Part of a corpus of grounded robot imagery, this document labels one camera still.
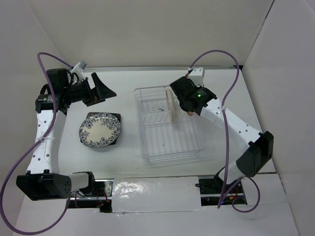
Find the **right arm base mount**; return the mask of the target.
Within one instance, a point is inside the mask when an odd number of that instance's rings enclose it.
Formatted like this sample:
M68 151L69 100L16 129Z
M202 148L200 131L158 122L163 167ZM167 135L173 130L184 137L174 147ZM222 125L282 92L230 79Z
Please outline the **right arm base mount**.
M200 191L201 205L216 206L221 195L221 188L217 187L213 177L199 178L195 186ZM222 205L231 205L235 200L236 205L243 205L246 203L244 191L241 183L238 183L229 194L223 199Z

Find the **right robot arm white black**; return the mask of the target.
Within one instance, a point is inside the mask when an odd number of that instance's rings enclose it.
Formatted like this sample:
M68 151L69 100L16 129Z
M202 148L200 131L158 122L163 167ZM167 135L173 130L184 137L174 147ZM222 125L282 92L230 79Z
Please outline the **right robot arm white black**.
M253 177L273 155L274 136L251 127L221 104L217 96L207 88L198 88L185 76L170 84L185 112L195 114L228 129L228 140L237 144L243 154L216 174L215 188L227 192L232 183L241 177Z

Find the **brown rim floral bowl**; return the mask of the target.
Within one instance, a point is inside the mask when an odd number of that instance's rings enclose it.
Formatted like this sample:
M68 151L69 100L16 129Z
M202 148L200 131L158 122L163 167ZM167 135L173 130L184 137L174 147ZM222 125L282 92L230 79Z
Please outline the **brown rim floral bowl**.
M193 116L194 115L194 112L187 112L187 114L189 115L189 116Z

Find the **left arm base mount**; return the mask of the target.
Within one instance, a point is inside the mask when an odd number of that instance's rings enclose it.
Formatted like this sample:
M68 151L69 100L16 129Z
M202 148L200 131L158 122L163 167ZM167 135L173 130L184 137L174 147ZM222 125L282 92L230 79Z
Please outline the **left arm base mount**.
M68 209L97 209L112 212L113 179L96 179L92 190L78 189L71 194Z

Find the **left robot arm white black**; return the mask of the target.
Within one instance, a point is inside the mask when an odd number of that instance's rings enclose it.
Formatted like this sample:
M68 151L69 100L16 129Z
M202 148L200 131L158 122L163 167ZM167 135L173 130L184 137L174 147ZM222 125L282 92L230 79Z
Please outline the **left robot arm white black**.
M92 172L60 174L59 148L67 110L72 103L82 101L92 106L115 97L116 93L96 73L91 74L94 88L87 79L74 83L73 78L78 74L64 68L49 69L46 73L50 83L42 87L35 101L37 146L26 173L17 176L17 187L32 201L67 199L77 190L92 196L97 191Z

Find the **blue floral white plate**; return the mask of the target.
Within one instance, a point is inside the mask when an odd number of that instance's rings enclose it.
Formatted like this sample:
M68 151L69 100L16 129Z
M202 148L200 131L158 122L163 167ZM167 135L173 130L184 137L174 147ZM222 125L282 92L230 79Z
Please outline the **blue floral white plate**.
M121 133L121 115L91 112L79 128L80 142L91 148L114 145Z

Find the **beige plate blue swirl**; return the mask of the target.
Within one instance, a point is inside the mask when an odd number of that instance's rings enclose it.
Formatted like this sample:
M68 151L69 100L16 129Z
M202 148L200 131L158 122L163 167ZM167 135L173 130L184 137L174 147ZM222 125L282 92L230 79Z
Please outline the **beige plate blue swirl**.
M177 108L176 108L176 97L173 94L173 91L169 88L165 90L166 94L166 104L169 111L170 121L176 123L177 121Z

